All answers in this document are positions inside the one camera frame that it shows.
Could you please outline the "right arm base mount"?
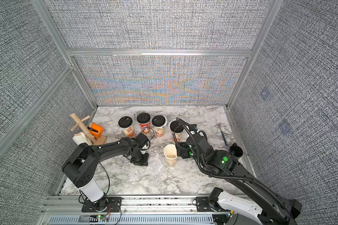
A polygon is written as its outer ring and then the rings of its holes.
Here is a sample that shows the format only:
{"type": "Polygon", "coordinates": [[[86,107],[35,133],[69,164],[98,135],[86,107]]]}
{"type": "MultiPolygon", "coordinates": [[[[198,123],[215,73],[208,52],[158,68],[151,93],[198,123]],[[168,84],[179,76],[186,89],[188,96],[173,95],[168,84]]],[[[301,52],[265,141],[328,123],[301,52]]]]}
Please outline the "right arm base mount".
{"type": "Polygon", "coordinates": [[[215,212],[217,211],[216,203],[208,197],[196,197],[195,205],[198,212],[215,212]]]}

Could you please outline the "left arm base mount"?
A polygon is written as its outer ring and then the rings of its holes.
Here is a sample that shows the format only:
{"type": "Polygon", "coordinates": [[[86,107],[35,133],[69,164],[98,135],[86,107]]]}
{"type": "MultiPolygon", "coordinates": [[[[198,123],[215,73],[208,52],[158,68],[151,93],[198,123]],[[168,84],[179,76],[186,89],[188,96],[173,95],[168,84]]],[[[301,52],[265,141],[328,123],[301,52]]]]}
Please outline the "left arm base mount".
{"type": "Polygon", "coordinates": [[[97,202],[91,202],[85,199],[81,212],[84,213],[102,213],[102,212],[119,212],[122,205],[121,197],[105,197],[97,202]]]}

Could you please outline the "red flower paper cup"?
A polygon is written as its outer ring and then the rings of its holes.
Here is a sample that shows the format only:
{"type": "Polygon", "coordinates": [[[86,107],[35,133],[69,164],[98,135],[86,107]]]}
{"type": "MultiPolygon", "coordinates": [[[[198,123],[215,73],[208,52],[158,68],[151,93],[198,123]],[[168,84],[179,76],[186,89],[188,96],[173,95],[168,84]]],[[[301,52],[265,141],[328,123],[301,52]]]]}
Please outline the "red flower paper cup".
{"type": "Polygon", "coordinates": [[[172,121],[170,123],[170,130],[172,140],[177,140],[177,142],[181,142],[181,135],[184,131],[183,126],[178,121],[172,121]]]}

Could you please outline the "yellow patterned paper cup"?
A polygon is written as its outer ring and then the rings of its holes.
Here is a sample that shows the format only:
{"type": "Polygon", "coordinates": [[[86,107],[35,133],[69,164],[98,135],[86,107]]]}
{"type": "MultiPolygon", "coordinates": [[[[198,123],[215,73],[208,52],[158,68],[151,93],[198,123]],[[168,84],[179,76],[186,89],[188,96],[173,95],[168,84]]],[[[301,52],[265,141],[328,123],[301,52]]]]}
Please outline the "yellow patterned paper cup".
{"type": "Polygon", "coordinates": [[[124,116],[118,121],[119,127],[123,130],[127,137],[134,138],[135,130],[133,126],[133,119],[129,116],[124,116]]]}

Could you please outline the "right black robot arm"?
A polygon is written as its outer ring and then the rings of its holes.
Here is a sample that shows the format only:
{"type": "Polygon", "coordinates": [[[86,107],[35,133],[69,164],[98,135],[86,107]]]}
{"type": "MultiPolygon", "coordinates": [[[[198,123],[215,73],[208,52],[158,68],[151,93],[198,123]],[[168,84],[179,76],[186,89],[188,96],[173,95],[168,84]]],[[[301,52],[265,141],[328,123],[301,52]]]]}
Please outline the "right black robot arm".
{"type": "Polygon", "coordinates": [[[255,178],[236,157],[214,150],[207,138],[190,134],[186,142],[175,142],[180,156],[186,153],[199,170],[210,178],[223,179],[239,188],[248,199],[235,197],[222,188],[214,188],[205,205],[213,211],[234,211],[260,225],[295,225],[302,204],[281,197],[255,178]]]}

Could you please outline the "red patterned paper cup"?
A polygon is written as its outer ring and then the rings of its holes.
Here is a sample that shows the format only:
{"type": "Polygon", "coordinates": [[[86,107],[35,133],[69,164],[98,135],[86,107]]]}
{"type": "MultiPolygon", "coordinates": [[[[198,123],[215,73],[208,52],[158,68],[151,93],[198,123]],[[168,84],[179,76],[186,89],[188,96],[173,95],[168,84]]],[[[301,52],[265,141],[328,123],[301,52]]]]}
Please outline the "red patterned paper cup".
{"type": "Polygon", "coordinates": [[[137,122],[141,128],[141,132],[148,136],[150,134],[150,121],[151,121],[151,116],[149,113],[140,113],[137,116],[137,122]]]}

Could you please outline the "black cup lid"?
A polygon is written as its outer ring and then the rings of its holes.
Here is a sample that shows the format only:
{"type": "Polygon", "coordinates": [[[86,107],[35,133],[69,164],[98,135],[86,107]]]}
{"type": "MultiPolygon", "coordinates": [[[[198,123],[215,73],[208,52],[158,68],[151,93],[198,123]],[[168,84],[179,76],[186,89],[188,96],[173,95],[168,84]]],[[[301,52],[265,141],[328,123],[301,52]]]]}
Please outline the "black cup lid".
{"type": "Polygon", "coordinates": [[[167,125],[167,118],[163,115],[157,115],[152,119],[152,124],[155,127],[165,127],[167,125]]]}
{"type": "Polygon", "coordinates": [[[138,116],[137,116],[137,122],[139,124],[147,124],[149,123],[151,120],[151,116],[149,113],[140,113],[138,116]]]}
{"type": "Polygon", "coordinates": [[[119,119],[118,125],[120,128],[128,128],[133,124],[133,119],[129,116],[124,116],[119,119]]]}
{"type": "Polygon", "coordinates": [[[183,126],[178,121],[172,121],[170,123],[170,129],[173,133],[180,134],[184,131],[183,126]]]}

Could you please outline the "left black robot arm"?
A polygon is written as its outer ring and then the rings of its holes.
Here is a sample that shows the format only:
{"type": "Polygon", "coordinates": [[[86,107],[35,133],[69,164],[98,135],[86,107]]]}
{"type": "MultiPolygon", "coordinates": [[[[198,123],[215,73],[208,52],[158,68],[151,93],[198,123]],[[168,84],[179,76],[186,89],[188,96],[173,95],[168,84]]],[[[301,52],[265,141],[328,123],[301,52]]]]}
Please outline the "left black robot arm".
{"type": "Polygon", "coordinates": [[[143,134],[135,138],[123,137],[103,145],[81,143],[64,162],[62,171],[87,199],[95,203],[106,195],[94,181],[97,166],[120,155],[136,166],[148,166],[149,154],[145,151],[150,145],[150,140],[143,134]]]}

